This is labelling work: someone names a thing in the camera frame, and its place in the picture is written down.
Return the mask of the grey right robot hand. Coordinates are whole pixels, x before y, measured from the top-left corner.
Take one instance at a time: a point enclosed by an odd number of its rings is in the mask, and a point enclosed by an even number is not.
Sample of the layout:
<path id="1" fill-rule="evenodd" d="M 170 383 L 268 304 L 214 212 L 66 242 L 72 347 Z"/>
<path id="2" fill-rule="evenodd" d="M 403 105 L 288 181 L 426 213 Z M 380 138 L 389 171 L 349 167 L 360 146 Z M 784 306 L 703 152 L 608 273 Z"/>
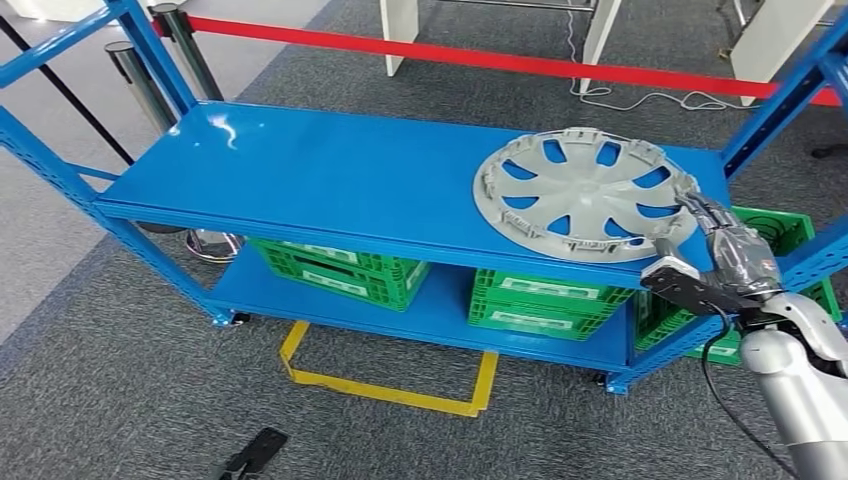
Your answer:
<path id="1" fill-rule="evenodd" d="M 698 271 L 669 240 L 657 238 L 658 259 L 642 270 L 642 287 L 699 314 L 758 310 L 785 291 L 776 258 L 756 230 L 698 192 L 677 189 L 675 199 L 705 233 L 714 269 Z"/>

